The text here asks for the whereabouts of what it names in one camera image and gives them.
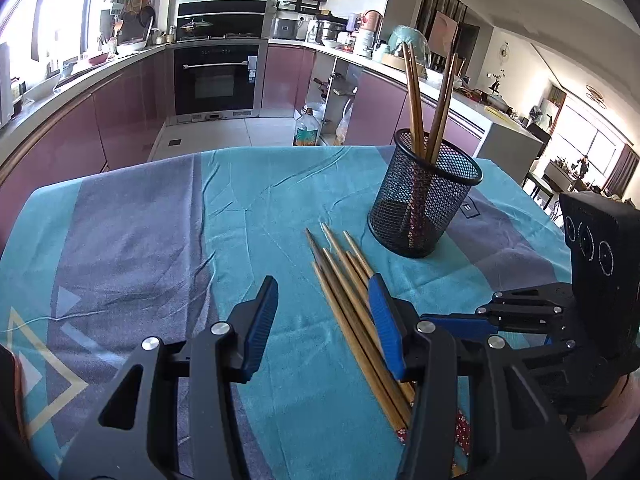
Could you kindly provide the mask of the right hand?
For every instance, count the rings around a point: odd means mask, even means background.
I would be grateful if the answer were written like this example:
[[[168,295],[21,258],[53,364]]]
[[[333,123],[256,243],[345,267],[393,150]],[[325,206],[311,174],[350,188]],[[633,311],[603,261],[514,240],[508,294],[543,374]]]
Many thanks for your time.
[[[585,465],[587,478],[613,457],[639,417],[639,382],[631,376],[626,387],[618,386],[604,402],[604,409],[578,425],[570,435]]]

